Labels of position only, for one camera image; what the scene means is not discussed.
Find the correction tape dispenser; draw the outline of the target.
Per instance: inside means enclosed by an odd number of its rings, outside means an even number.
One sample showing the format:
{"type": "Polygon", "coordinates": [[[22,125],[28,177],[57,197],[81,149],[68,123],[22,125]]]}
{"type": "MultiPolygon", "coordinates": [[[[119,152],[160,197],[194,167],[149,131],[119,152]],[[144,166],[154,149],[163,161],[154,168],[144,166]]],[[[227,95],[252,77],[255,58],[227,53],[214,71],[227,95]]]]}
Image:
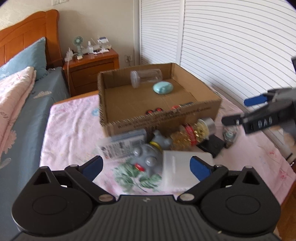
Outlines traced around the correction tape dispenser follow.
{"type": "Polygon", "coordinates": [[[226,149],[229,149],[235,143],[237,137],[238,137],[238,126],[223,127],[224,147],[226,149]]]}

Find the white translucent plastic box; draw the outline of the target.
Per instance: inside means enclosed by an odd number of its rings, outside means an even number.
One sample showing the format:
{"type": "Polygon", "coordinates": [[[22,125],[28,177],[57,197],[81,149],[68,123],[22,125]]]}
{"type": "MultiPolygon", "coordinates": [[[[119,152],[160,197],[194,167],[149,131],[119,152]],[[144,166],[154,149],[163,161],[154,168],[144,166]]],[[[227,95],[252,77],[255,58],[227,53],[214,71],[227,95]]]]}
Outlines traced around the white translucent plastic box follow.
{"type": "Polygon", "coordinates": [[[190,171],[190,159],[197,156],[211,166],[214,165],[210,153],[201,151],[164,151],[161,189],[168,192],[187,190],[199,183],[190,171]]]}

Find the black plate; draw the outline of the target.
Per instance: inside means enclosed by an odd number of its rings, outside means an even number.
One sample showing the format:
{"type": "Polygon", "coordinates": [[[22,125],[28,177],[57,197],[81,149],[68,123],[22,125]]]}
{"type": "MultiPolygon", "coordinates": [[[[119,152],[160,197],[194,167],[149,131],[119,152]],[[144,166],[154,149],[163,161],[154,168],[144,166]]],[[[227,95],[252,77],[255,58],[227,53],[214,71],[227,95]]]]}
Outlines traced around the black plate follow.
{"type": "Polygon", "coordinates": [[[204,152],[210,153],[213,158],[216,158],[224,148],[224,145],[224,140],[216,135],[211,135],[208,140],[204,140],[197,147],[204,152]]]}

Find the capsule bottle silver cap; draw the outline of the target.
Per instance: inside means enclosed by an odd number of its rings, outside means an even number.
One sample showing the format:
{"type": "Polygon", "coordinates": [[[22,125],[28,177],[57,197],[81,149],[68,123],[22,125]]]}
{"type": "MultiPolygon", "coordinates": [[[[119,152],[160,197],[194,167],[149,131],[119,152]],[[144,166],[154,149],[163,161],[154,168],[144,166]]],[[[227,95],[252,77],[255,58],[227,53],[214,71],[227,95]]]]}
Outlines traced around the capsule bottle silver cap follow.
{"type": "Polygon", "coordinates": [[[216,126],[211,118],[200,118],[194,124],[183,124],[179,130],[172,133],[171,149],[174,151],[189,151],[216,132],[216,126]]]}

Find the clear pen refill case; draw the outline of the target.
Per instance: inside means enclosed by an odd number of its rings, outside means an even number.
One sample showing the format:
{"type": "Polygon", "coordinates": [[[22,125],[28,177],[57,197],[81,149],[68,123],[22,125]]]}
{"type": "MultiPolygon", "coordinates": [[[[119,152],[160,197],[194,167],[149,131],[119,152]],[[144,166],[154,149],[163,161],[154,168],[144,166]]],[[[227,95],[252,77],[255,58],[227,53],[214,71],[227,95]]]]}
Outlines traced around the clear pen refill case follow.
{"type": "Polygon", "coordinates": [[[132,155],[133,149],[145,144],[146,141],[147,132],[140,129],[100,139],[97,149],[105,161],[116,160],[132,155]]]}

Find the blue bed sheet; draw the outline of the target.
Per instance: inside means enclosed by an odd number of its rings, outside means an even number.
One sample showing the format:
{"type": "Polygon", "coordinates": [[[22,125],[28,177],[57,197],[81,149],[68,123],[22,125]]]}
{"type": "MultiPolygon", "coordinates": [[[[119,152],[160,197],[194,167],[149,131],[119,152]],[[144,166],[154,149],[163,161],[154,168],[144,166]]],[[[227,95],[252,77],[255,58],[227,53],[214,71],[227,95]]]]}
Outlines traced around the blue bed sheet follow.
{"type": "Polygon", "coordinates": [[[39,168],[44,133],[51,106],[69,98],[63,69],[49,70],[35,82],[11,132],[7,152],[1,160],[1,240],[11,240],[18,229],[11,217],[11,207],[39,168]]]}

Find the brown cardboard box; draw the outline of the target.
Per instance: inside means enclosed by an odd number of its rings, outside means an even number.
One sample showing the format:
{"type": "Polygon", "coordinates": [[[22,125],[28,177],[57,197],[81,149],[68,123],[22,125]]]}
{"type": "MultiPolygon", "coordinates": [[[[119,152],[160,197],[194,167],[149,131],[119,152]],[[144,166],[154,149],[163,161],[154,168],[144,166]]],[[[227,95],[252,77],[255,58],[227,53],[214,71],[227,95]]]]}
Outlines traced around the brown cardboard box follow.
{"type": "Polygon", "coordinates": [[[168,135],[200,118],[214,120],[222,102],[208,85],[176,63],[100,72],[97,85],[100,125],[107,137],[142,128],[148,135],[155,129],[168,135]],[[133,88],[130,72],[148,69],[160,69],[163,79],[174,86],[173,91],[159,95],[153,91],[153,83],[133,88]]]}

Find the teal oval case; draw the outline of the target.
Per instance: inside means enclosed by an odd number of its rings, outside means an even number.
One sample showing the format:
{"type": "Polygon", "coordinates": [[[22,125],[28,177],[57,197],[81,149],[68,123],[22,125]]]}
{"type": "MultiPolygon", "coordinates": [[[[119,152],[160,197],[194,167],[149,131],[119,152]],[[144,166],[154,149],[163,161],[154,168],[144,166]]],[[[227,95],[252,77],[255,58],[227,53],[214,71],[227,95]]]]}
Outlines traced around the teal oval case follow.
{"type": "Polygon", "coordinates": [[[153,85],[153,91],[159,95],[169,94],[173,91],[174,86],[167,81],[160,81],[153,85]]]}

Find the wooden nightstand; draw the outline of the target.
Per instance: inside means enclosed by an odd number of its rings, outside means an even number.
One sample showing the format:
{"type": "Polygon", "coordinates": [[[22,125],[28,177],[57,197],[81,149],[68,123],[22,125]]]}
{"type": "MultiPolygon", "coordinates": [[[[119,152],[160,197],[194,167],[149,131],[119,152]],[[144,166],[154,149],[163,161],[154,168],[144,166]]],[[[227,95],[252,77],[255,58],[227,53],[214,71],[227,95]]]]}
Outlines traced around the wooden nightstand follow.
{"type": "Polygon", "coordinates": [[[69,93],[72,97],[97,90],[100,72],[119,69],[119,55],[111,49],[102,54],[84,55],[81,60],[73,58],[63,66],[69,93]]]}

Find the clear plastic jar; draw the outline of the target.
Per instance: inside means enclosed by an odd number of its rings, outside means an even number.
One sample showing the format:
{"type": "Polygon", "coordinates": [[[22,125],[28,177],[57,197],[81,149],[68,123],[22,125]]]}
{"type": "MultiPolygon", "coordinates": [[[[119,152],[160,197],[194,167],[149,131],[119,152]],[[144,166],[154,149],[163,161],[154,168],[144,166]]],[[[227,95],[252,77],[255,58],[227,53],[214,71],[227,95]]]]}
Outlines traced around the clear plastic jar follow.
{"type": "Polygon", "coordinates": [[[163,80],[160,69],[133,70],[130,72],[130,80],[133,88],[139,88],[143,83],[154,83],[163,80]]]}

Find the pink folded quilt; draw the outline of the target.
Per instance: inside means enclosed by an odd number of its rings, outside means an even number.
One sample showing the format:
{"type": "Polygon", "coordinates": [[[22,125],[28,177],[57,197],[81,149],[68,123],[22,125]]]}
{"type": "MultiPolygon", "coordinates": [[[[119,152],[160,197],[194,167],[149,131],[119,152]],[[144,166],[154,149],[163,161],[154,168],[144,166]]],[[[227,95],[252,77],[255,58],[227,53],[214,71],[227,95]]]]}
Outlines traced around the pink folded quilt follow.
{"type": "Polygon", "coordinates": [[[34,67],[1,80],[1,153],[9,149],[11,129],[32,91],[37,71],[34,67]]]}

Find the white power strip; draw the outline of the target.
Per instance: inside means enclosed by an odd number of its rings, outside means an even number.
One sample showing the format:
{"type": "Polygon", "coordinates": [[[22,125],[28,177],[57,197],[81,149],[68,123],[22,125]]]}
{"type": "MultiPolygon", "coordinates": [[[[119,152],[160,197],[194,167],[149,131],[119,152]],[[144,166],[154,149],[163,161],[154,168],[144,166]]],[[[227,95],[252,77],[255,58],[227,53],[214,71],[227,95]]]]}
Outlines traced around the white power strip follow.
{"type": "Polygon", "coordinates": [[[68,48],[68,51],[66,52],[66,56],[64,58],[64,61],[70,62],[73,59],[73,56],[74,56],[73,51],[70,48],[68,48]]]}

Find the blue pillow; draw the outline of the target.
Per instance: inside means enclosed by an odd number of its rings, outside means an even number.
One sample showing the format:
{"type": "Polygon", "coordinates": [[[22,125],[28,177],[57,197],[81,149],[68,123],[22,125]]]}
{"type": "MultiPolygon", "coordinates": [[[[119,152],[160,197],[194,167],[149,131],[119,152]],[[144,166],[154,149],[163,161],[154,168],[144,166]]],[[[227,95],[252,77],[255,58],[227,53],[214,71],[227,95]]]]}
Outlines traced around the blue pillow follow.
{"type": "Polygon", "coordinates": [[[34,67],[36,70],[36,80],[42,79],[48,75],[46,61],[46,38],[29,45],[23,51],[16,54],[6,64],[1,66],[1,79],[4,79],[14,73],[17,73],[27,67],[34,67]]]}

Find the white phone stand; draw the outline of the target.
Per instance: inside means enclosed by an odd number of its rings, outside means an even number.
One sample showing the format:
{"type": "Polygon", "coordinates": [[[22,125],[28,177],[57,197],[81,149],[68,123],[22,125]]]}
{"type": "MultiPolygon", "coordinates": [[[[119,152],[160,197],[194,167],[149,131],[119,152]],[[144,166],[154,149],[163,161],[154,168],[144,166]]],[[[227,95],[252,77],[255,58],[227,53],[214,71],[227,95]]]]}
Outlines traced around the white phone stand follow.
{"type": "Polygon", "coordinates": [[[98,38],[98,44],[100,45],[100,52],[106,53],[108,52],[112,46],[110,42],[108,41],[107,37],[99,37],[98,38]]]}

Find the wooden headboard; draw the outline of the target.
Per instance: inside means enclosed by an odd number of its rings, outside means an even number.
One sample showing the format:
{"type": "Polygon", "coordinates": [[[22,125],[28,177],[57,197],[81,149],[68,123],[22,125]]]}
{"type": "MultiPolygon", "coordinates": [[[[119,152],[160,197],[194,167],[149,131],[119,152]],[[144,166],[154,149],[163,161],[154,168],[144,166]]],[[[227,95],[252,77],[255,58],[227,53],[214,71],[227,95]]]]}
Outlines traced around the wooden headboard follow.
{"type": "Polygon", "coordinates": [[[46,38],[47,68],[63,66],[58,33],[59,12],[38,11],[23,21],[0,31],[1,65],[41,37],[46,38]]]}

